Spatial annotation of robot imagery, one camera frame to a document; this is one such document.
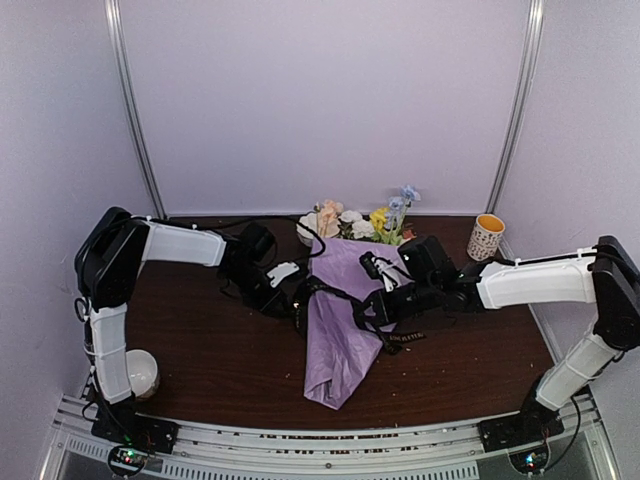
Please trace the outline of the black printed ribbon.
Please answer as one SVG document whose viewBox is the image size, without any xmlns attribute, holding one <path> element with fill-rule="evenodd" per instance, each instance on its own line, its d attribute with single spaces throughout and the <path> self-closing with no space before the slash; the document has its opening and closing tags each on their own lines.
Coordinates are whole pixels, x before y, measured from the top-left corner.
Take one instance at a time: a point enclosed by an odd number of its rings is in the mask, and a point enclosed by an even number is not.
<svg viewBox="0 0 640 480">
<path fill-rule="evenodd" d="M 399 248 L 395 246 L 398 251 L 398 255 L 401 258 L 401 252 Z M 400 287 L 418 287 L 415 282 L 415 276 L 411 274 L 406 266 L 402 264 L 397 265 L 404 272 L 406 272 L 411 279 L 401 278 L 402 285 Z M 404 347 L 404 345 L 422 340 L 426 337 L 426 332 L 423 330 L 402 331 L 399 329 L 401 323 L 406 320 L 402 320 L 396 324 L 391 324 L 383 327 L 382 329 L 376 328 L 370 329 L 367 326 L 367 315 L 372 315 L 373 311 L 367 309 L 367 297 L 364 300 L 359 300 L 348 293 L 331 287 L 324 281 L 310 274 L 298 285 L 292 299 L 293 307 L 293 325 L 298 334 L 306 339 L 308 328 L 308 305 L 311 295 L 320 291 L 326 291 L 332 293 L 342 299 L 346 299 L 350 302 L 353 310 L 353 319 L 356 326 L 369 333 L 373 333 L 382 342 L 382 350 L 390 355 L 395 355 Z"/>
</svg>

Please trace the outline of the pink wrapping paper sheet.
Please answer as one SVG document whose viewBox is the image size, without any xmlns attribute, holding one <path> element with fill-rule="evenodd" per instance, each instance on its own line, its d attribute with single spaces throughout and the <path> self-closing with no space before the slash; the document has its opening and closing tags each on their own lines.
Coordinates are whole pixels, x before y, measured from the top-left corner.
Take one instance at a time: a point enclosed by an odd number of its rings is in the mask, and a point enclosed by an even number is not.
<svg viewBox="0 0 640 480">
<path fill-rule="evenodd" d="M 383 284 L 371 279 L 359 262 L 366 252 L 401 264 L 391 245 L 328 239 L 326 250 L 310 262 L 310 274 L 331 287 L 364 300 Z M 311 295 L 306 334 L 304 396 L 333 410 L 348 401 L 382 349 L 375 334 L 360 330 L 350 302 L 332 293 Z"/>
</svg>

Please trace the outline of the scalloped white bowl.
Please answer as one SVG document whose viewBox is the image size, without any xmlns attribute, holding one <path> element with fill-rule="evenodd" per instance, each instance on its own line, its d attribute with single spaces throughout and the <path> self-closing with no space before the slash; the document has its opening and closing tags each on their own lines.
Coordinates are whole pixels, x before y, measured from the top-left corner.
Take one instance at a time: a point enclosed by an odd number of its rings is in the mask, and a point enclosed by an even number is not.
<svg viewBox="0 0 640 480">
<path fill-rule="evenodd" d="M 317 213 L 312 211 L 301 216 L 296 226 L 296 233 L 299 241 L 311 248 L 317 233 Z"/>
</svg>

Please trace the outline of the peach flower stem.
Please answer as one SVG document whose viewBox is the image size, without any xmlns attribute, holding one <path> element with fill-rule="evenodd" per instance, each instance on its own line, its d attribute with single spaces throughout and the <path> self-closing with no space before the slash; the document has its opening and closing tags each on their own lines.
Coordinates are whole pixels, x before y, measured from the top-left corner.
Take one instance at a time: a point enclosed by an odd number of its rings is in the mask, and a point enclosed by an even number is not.
<svg viewBox="0 0 640 480">
<path fill-rule="evenodd" d="M 339 217 L 344 211 L 341 202 L 325 200 L 315 206 L 316 231 L 323 238 L 333 238 L 340 233 Z"/>
</svg>

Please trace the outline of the blue flower stem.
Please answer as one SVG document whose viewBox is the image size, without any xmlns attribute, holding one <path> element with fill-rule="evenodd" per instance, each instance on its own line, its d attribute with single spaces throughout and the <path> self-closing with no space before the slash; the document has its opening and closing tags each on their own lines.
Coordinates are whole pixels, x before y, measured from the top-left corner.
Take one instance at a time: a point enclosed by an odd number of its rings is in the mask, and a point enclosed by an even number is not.
<svg viewBox="0 0 640 480">
<path fill-rule="evenodd" d="M 389 210 L 385 214 L 385 228 L 390 233 L 399 234 L 402 230 L 404 219 L 412 204 L 419 202 L 421 195 L 419 191 L 412 185 L 404 185 L 400 187 L 400 193 L 397 196 L 389 198 Z"/>
</svg>

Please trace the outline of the patterned mug orange inside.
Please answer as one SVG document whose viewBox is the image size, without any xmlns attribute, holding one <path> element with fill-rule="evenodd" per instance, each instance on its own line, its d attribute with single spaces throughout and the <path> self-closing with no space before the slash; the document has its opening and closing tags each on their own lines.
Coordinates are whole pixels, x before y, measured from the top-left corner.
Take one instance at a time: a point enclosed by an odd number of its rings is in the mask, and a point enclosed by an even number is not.
<svg viewBox="0 0 640 480">
<path fill-rule="evenodd" d="M 505 229 L 506 226 L 499 217 L 493 214 L 478 215 L 467 244 L 467 255 L 474 261 L 493 257 Z"/>
</svg>

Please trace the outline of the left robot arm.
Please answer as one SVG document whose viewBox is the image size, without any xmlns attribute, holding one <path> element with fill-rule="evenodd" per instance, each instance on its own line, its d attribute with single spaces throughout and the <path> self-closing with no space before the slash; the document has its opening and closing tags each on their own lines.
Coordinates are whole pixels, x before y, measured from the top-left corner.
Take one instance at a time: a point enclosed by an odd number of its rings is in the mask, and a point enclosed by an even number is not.
<svg viewBox="0 0 640 480">
<path fill-rule="evenodd" d="M 296 260 L 262 266 L 274 246 L 271 232 L 257 222 L 237 234 L 179 224 L 109 208 L 74 259 L 79 296 L 76 315 L 85 325 L 86 349 L 96 390 L 114 406 L 103 420 L 123 444 L 144 433 L 138 415 L 119 405 L 134 398 L 126 360 L 126 320 L 140 282 L 156 272 L 199 269 L 220 276 L 250 308 L 271 316 L 288 309 L 282 285 L 300 273 Z"/>
</svg>

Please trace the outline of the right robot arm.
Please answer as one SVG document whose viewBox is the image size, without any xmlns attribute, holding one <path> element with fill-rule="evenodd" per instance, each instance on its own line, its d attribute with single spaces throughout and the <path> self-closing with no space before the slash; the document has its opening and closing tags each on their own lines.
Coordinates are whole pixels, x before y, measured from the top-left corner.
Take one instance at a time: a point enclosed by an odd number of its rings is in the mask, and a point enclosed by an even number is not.
<svg viewBox="0 0 640 480">
<path fill-rule="evenodd" d="M 372 253 L 359 261 L 384 287 L 367 299 L 372 326 L 397 323 L 440 308 L 481 313 L 525 304 L 594 304 L 597 318 L 585 336 L 548 370 L 513 419 L 519 440 L 535 440 L 551 424 L 551 413 L 625 352 L 639 345 L 639 269 L 614 236 L 595 246 L 532 260 L 488 258 L 457 268 L 434 236 L 413 239 L 398 249 L 403 262 Z"/>
</svg>

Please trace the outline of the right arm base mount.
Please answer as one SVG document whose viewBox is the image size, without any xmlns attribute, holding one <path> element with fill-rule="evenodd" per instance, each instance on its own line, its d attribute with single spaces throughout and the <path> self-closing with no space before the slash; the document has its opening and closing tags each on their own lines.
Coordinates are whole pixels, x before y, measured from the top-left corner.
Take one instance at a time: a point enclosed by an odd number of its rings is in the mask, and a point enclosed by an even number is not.
<svg viewBox="0 0 640 480">
<path fill-rule="evenodd" d="M 478 429 L 484 451 L 493 452 L 542 442 L 550 436 L 562 434 L 564 425 L 557 415 L 517 413 L 483 420 Z"/>
</svg>

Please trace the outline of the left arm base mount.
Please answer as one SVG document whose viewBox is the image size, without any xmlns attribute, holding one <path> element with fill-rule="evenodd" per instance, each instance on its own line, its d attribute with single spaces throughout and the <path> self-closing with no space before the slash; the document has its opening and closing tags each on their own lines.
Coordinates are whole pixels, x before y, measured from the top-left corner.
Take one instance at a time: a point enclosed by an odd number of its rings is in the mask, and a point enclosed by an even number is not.
<svg viewBox="0 0 640 480">
<path fill-rule="evenodd" d="M 173 452 L 178 431 L 179 425 L 175 422 L 138 415 L 128 427 L 122 427 L 106 417 L 99 418 L 91 427 L 91 434 L 95 437 L 163 454 Z"/>
</svg>

